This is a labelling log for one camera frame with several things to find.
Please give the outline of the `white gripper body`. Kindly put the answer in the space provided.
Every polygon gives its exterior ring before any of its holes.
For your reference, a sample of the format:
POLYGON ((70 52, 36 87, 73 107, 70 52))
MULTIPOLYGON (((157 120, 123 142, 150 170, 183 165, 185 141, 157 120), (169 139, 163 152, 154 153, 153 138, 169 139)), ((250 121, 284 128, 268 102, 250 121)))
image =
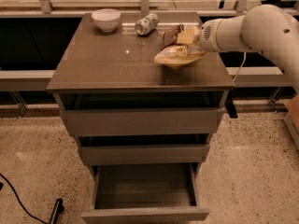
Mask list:
POLYGON ((222 19, 216 19, 206 21, 201 25, 198 44, 203 50, 209 52, 221 51, 217 41, 218 28, 221 22, 222 19))

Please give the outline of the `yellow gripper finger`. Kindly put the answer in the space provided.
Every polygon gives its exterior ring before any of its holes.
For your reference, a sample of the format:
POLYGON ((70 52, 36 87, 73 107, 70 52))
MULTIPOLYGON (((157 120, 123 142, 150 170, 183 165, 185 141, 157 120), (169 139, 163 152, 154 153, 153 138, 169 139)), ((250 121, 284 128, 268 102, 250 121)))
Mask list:
POLYGON ((177 43, 180 45, 196 45, 199 35, 200 30, 198 27, 187 28, 178 34, 177 43))

